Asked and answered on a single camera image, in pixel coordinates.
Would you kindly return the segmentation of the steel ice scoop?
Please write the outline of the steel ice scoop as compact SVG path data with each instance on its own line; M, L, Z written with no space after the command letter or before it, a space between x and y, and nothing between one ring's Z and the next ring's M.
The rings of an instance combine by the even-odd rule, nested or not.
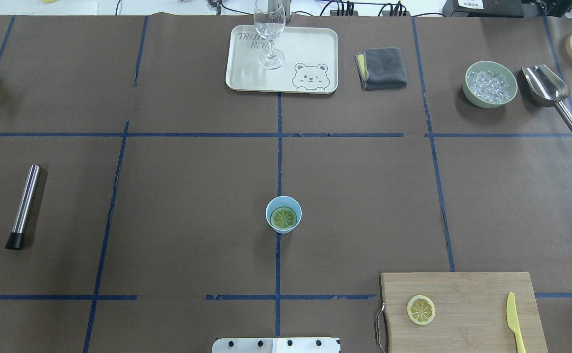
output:
M572 134L572 112L566 107L570 96L567 84L545 64L522 67L533 102L543 107L554 107Z

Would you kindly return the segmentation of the light blue cup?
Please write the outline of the light blue cup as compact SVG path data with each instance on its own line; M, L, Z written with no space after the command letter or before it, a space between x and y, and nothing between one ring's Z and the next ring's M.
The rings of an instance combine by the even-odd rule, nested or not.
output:
M268 225L275 232L288 234L299 225L302 219L302 208L292 197L282 195L269 201L264 215Z

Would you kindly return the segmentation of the wine glass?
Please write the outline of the wine glass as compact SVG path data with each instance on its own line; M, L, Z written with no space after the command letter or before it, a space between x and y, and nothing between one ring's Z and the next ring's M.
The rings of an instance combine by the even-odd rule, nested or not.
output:
M286 26L286 10L282 0L257 0L253 21L257 34L268 42L268 49L260 55L260 64L268 70L276 70L284 63L284 54L273 47Z

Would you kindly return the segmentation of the wooden cutting board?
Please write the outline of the wooden cutting board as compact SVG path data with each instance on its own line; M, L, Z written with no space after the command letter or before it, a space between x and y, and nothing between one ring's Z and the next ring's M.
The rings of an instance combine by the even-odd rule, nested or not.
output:
M528 353L546 353L546 338L527 272L382 273L382 301L389 353L515 353L517 340L506 319L515 295L521 341ZM419 326L409 300L429 297L435 316Z

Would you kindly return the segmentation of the grey folded cloth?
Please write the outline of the grey folded cloth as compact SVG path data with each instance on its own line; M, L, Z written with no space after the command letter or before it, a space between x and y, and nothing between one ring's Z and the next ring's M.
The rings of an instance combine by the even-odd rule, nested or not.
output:
M367 49L355 54L363 90L407 87L407 72L398 47Z

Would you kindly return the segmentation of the green bowl of ice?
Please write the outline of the green bowl of ice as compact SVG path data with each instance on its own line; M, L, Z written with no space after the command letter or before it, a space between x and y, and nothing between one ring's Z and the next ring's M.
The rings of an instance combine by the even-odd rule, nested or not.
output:
M499 63L476 62L466 70L463 93L477 107L500 107L511 102L518 91L519 86L512 72Z

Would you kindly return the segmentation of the yellow plastic knife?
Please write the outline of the yellow plastic knife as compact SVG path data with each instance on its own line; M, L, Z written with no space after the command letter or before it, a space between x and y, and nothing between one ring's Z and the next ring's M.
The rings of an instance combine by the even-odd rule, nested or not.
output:
M518 353L526 353L523 343L523 335L521 334L519 315L517 313L515 293L510 291L506 300L506 321L509 329L513 333L515 339L516 350Z

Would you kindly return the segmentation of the cream bear tray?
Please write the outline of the cream bear tray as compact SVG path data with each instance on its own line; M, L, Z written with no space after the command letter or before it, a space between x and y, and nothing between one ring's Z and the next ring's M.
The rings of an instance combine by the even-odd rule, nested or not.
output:
M284 62L274 70L261 65L268 44L252 25L233 27L225 83L230 89L255 92L330 94L339 83L338 35L327 27L291 27L277 38L274 50Z

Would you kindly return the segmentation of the steel muddler black tip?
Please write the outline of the steel muddler black tip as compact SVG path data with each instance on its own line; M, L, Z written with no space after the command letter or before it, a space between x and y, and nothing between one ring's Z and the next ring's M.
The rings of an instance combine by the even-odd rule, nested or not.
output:
M25 186L19 202L19 208L9 238L5 244L6 250L22 250L24 247L24 237L26 222L32 205L33 194L37 185L41 167L31 165L26 176Z

